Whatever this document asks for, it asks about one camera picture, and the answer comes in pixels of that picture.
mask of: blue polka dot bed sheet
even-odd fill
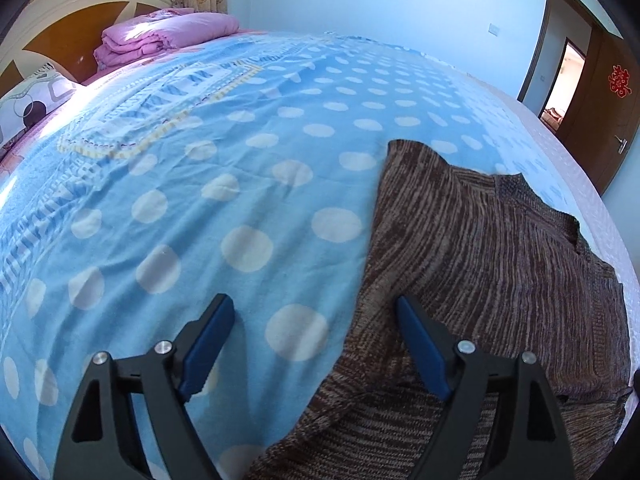
[[[413,50],[243,34],[80,94],[0,185],[0,422],[41,479],[91,355],[171,340],[219,292],[236,323],[188,413],[228,480],[285,436],[340,355],[392,139],[523,173],[593,240],[520,120]]]

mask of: metal screw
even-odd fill
[[[94,355],[91,361],[93,361],[95,365],[103,365],[107,362],[107,359],[109,359],[109,354],[107,354],[107,352],[98,352]]]
[[[174,345],[171,344],[171,341],[161,341],[156,346],[154,346],[154,350],[156,354],[164,355],[168,354]]]
[[[467,341],[463,339],[458,343],[458,350],[463,354],[472,354],[476,351],[476,345],[474,345],[471,341]]]
[[[524,362],[526,362],[526,364],[532,365],[532,364],[536,363],[538,358],[536,357],[536,355],[533,352],[523,352],[522,353],[522,360]]]

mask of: headboard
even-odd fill
[[[0,44],[0,97],[46,62],[85,81],[105,28],[167,7],[171,0],[34,0]]]

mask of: white patterned pillow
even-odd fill
[[[71,99],[78,85],[46,64],[0,99],[0,147]]]

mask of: brown circle on pillow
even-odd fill
[[[33,128],[47,116],[47,107],[40,101],[34,101],[24,109],[22,116],[27,129]]]

